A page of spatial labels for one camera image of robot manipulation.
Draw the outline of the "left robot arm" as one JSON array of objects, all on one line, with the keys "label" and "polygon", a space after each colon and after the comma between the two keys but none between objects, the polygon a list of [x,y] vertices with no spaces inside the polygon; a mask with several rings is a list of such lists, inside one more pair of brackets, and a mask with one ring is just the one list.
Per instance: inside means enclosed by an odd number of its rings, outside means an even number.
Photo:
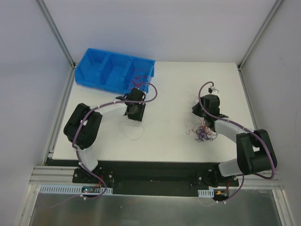
[{"label": "left robot arm", "polygon": [[96,169],[98,160],[95,152],[89,148],[96,140],[101,122],[119,116],[141,122],[146,107],[144,100],[145,93],[138,88],[133,88],[130,93],[94,108],[84,103],[76,106],[63,133],[75,149],[79,168],[84,170],[83,178],[87,182],[95,183],[99,179],[100,173]]}]

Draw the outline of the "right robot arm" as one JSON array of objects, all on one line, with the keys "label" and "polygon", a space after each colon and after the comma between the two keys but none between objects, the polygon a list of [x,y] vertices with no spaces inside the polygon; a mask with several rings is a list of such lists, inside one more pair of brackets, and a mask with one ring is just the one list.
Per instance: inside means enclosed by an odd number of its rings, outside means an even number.
[{"label": "right robot arm", "polygon": [[275,176],[277,158],[269,137],[264,129],[250,130],[229,120],[220,113],[220,99],[208,94],[199,99],[192,107],[192,113],[204,119],[205,125],[213,132],[224,135],[236,144],[237,157],[218,163],[204,176],[203,182],[209,186],[222,186],[230,177],[239,175],[257,175],[272,170]]}]

